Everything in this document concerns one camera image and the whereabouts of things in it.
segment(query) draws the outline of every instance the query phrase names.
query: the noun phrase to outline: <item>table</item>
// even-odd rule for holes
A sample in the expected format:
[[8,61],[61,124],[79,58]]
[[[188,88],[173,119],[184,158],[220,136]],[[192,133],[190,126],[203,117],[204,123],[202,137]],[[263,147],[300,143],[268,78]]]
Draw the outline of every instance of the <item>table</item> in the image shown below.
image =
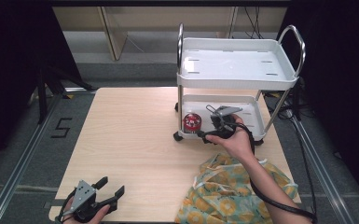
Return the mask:
[[[205,90],[186,89],[186,93],[200,92]],[[232,94],[227,90],[217,93]],[[255,91],[241,93],[255,95]],[[224,151],[198,139],[173,139],[178,131],[177,95],[175,87],[99,89],[56,200],[65,199],[80,179],[93,184],[108,176],[109,182],[97,192],[97,202],[112,197],[122,185],[126,192],[118,201],[118,210],[105,221],[173,222],[199,165]],[[259,103],[264,120],[269,120],[262,97]],[[293,178],[273,126],[255,154]],[[50,219],[59,211],[60,207],[51,207]]]

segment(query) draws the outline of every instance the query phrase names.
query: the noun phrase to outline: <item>white cart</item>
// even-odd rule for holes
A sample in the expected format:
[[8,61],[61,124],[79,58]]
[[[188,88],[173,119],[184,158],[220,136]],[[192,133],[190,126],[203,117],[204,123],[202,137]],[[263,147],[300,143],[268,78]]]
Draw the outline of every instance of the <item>white cart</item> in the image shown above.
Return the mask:
[[[183,38],[183,24],[179,26],[177,49],[177,84],[179,131],[173,135],[176,141],[195,139],[195,133],[185,132],[183,120],[187,114],[201,117],[200,130],[214,129],[211,112],[207,105],[218,108],[221,105],[236,106],[237,112],[254,139],[262,143],[273,120],[277,116],[284,99],[298,80],[305,60],[305,44],[297,28],[287,26],[278,41],[272,39],[217,39]],[[300,59],[297,70],[289,62],[282,40],[287,31],[292,30],[300,45]],[[251,95],[197,95],[185,94],[184,88],[258,90]],[[270,120],[265,125],[261,117],[258,98],[261,91],[284,91]]]

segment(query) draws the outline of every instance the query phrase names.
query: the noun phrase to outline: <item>floor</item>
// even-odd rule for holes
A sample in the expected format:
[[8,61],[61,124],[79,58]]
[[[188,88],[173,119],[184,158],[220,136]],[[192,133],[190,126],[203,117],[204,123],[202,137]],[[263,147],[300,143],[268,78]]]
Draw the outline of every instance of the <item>floor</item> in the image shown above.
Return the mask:
[[[213,33],[186,33],[193,37],[214,37]],[[176,85],[176,33],[129,33],[125,49],[119,61],[111,60],[105,36],[98,32],[66,32],[65,36],[73,52],[78,69],[84,81],[95,87],[131,87],[131,86],[175,86]],[[76,85],[63,82],[67,88]],[[37,125],[38,102],[33,100],[24,110],[23,117],[7,142],[7,148],[0,152],[0,192],[5,190],[12,172],[18,168],[19,161],[24,160],[23,152],[29,157],[22,163],[22,173],[14,183],[10,200],[1,207],[4,213],[0,223],[52,223],[48,219],[49,207],[61,183],[66,164],[69,161],[76,139],[81,131],[84,119],[92,103],[93,94],[88,92],[74,93],[67,97],[50,96],[48,122],[43,127]],[[306,104],[306,95],[302,95]],[[268,94],[266,102],[273,108],[277,98]],[[62,130],[57,130],[61,122],[69,127],[65,137]],[[316,198],[319,223],[359,223],[359,187],[352,178],[345,164],[334,154],[324,128],[312,109],[301,110],[301,122],[310,138],[308,143],[307,164],[311,169],[311,180]],[[297,131],[289,119],[274,120],[274,127],[279,135],[285,156],[288,160],[295,182],[299,185],[302,206],[312,207],[311,185],[302,159],[301,146]],[[322,163],[314,166],[315,159]],[[337,191],[342,202],[332,201],[330,190]]]

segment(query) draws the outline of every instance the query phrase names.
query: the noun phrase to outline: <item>cart wheel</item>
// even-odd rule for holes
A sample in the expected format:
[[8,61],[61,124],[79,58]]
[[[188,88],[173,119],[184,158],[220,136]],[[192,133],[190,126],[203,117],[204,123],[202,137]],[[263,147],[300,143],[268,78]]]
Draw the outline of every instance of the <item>cart wheel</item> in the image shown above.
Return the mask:
[[176,142],[179,142],[180,140],[183,139],[183,137],[179,135],[179,132],[174,133],[173,138],[175,139]]
[[263,139],[255,141],[255,146],[261,146],[264,143]]

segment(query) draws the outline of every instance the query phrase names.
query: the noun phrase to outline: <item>gray floor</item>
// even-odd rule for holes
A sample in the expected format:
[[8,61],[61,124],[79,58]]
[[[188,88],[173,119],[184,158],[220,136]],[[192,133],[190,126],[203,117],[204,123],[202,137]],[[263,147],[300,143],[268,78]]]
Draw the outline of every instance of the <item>gray floor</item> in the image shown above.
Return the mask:
[[[191,36],[214,37],[214,34],[188,34]],[[174,33],[130,33],[124,52],[117,62],[112,62],[109,50],[101,33],[66,33],[83,79],[95,87],[132,86],[176,86],[176,38]],[[76,85],[64,82],[65,87]],[[76,94],[70,99],[60,99],[47,124],[46,130],[23,173],[20,183],[11,198],[0,223],[51,223],[48,220],[49,204],[55,197],[66,165],[75,147],[83,122],[92,103],[93,94]],[[266,98],[270,107],[276,98]],[[359,223],[359,187],[345,164],[333,155],[330,143],[318,119],[311,109],[302,110],[304,125],[326,171],[338,188],[340,196],[348,206],[353,223]],[[63,134],[56,130],[62,125],[70,130],[65,138],[51,138]],[[0,190],[6,184],[22,152],[27,147],[38,121],[38,102],[33,101],[24,110],[23,117],[0,152]],[[295,129],[290,121],[276,119],[274,126],[279,135],[285,156],[304,207],[311,206],[311,188],[301,158],[301,149]],[[317,175],[312,171],[311,179],[316,194],[319,223],[339,223],[332,203],[326,197]]]

